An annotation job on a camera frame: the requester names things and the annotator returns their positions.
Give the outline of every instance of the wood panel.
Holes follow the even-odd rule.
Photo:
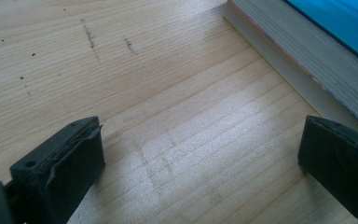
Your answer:
[[[0,179],[97,115],[106,168],[69,223],[356,223],[297,166],[315,112],[224,1],[0,1]]]

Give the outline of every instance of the blue object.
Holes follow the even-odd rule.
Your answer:
[[[358,56],[358,0],[285,0]]]

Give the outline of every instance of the pencil mark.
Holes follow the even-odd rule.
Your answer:
[[[213,207],[217,206],[222,201],[223,201],[223,197],[221,194],[213,193],[212,195],[210,195],[209,202]]]
[[[176,143],[175,141],[173,141],[172,135],[169,133],[169,131],[167,131],[168,137],[170,139],[170,143],[172,144],[173,147],[176,147]]]
[[[133,121],[134,119],[137,119],[139,121],[140,118],[142,118],[143,116],[145,116],[147,114],[147,112],[144,110],[142,112],[136,113],[135,115],[128,115],[126,117],[123,118],[123,121],[125,123]]]
[[[31,96],[31,92],[30,92],[30,91],[28,91],[28,86],[27,86],[27,85],[25,85],[24,87],[25,87],[25,90],[27,91],[28,96]]]
[[[83,29],[86,32],[87,39],[89,40],[89,47],[94,49],[95,48],[94,34],[89,30],[89,28],[86,25],[83,25]]]
[[[128,38],[124,38],[124,41],[126,42],[127,49],[130,51],[131,55],[135,54],[138,55],[138,53],[133,49],[132,43]]]
[[[180,214],[179,217],[179,223],[191,223],[192,221],[185,215]]]
[[[138,148],[137,151],[138,151],[138,153],[139,153],[139,155],[141,157],[142,164],[144,165],[144,167],[146,169],[147,177],[149,178],[150,182],[152,183],[154,191],[158,195],[159,202],[161,204],[163,204],[163,205],[166,205],[166,202],[163,199],[163,196],[164,196],[163,190],[164,189],[163,189],[161,181],[158,178],[158,175],[156,174],[156,172],[154,170],[152,170],[152,167],[150,167],[151,164],[149,164],[149,161],[145,157],[144,152],[142,151],[142,149]]]
[[[168,173],[170,175],[173,175],[173,170],[172,167],[170,165],[170,162],[167,160],[167,158],[165,158],[164,156],[162,156],[162,162],[164,163],[164,167],[167,168]]]
[[[95,44],[95,35],[90,31],[89,27],[86,26],[85,22],[86,19],[83,18],[80,20],[83,23],[83,30],[86,33],[87,39],[89,40],[89,47],[92,49],[92,52],[94,52],[94,56],[97,59],[98,63],[101,63],[100,56],[98,55],[97,51],[95,50],[95,47],[97,46]]]

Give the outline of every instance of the light wood surface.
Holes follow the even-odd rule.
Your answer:
[[[356,223],[296,154],[315,112],[225,1],[0,1],[0,180],[97,115],[106,168],[69,223]]]

